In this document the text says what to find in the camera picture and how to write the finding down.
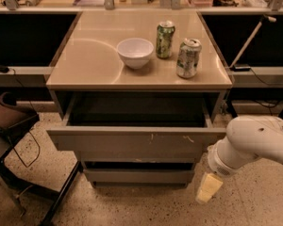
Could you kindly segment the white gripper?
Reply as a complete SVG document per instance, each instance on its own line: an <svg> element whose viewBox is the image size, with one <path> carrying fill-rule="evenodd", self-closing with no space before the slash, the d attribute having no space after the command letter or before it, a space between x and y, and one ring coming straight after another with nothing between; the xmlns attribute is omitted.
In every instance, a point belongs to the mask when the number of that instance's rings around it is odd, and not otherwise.
<svg viewBox="0 0 283 226"><path fill-rule="evenodd" d="M200 204L207 203L218 192L224 183L221 177L227 178L237 173L236 169L230 168L220 159L215 145L208 147L208 166L213 173L205 172L202 177L195 197Z"/></svg>

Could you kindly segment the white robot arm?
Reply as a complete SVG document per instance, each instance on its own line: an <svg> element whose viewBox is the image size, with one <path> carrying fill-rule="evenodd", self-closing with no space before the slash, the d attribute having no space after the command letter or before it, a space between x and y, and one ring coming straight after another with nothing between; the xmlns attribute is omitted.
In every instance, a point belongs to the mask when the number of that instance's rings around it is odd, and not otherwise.
<svg viewBox="0 0 283 226"><path fill-rule="evenodd" d="M208 147L208 167L195 200L207 203L230 177L260 158L283 165L283 120L273 116L239 116L231 120L225 137Z"/></svg>

